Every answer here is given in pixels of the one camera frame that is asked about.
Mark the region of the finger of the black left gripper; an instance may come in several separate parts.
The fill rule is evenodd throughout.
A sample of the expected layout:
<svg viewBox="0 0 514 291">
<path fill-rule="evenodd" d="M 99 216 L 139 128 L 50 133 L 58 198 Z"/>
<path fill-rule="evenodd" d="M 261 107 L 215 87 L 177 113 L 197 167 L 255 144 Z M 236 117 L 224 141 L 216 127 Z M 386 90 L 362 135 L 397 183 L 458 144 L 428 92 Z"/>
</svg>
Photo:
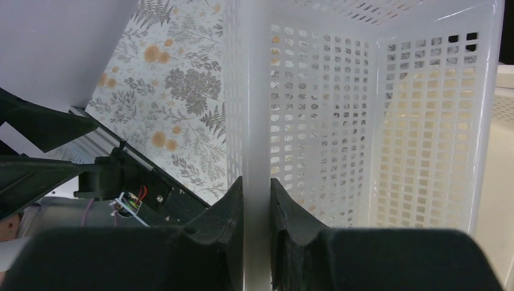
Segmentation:
<svg viewBox="0 0 514 291">
<path fill-rule="evenodd" d="M 96 170 L 94 164 L 1 156 L 1 219 L 18 213 L 65 182 Z"/>
<path fill-rule="evenodd" d="M 1 123 L 5 122 L 43 152 L 49 152 L 99 127 L 99 123 L 92 118 L 36 105 L 1 89 Z"/>
</svg>

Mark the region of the cream perforated plastic basket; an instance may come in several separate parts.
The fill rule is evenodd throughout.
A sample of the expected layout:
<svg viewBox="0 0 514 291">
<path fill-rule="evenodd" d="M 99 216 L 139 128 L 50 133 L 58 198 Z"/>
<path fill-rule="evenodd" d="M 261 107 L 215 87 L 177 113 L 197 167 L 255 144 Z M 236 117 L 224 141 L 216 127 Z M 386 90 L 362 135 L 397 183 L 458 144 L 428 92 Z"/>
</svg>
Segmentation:
<svg viewBox="0 0 514 291">
<path fill-rule="evenodd" d="M 475 238 L 505 290 L 513 290 L 513 66 L 498 66 Z"/>
</svg>

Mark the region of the white perforated basket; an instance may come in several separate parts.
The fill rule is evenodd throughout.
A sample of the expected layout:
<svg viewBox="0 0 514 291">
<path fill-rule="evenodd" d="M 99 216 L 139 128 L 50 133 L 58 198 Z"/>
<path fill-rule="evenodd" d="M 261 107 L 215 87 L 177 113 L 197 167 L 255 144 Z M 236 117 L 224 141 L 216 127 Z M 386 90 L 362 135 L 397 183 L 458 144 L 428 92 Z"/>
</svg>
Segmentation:
<svg viewBox="0 0 514 291">
<path fill-rule="evenodd" d="M 228 1 L 228 181 L 270 290 L 270 180 L 331 227 L 474 234 L 504 1 Z"/>
</svg>

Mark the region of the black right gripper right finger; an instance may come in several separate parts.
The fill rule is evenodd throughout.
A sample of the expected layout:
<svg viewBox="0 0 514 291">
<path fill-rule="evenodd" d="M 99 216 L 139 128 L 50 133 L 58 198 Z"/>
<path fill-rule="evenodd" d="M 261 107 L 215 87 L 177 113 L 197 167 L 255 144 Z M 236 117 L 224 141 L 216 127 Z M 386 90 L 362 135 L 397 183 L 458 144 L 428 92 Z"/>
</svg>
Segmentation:
<svg viewBox="0 0 514 291">
<path fill-rule="evenodd" d="M 270 185 L 273 290 L 502 289 L 464 232 L 331 228 Z"/>
</svg>

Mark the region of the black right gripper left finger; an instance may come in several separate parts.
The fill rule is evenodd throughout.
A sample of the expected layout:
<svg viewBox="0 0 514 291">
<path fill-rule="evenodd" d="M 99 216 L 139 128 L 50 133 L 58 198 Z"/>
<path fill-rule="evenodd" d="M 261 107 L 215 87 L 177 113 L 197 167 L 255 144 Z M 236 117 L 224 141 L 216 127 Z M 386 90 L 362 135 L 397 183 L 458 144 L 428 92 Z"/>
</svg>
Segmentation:
<svg viewBox="0 0 514 291">
<path fill-rule="evenodd" d="M 2 290 L 241 290 L 243 192 L 237 178 L 184 226 L 80 227 L 42 232 Z"/>
</svg>

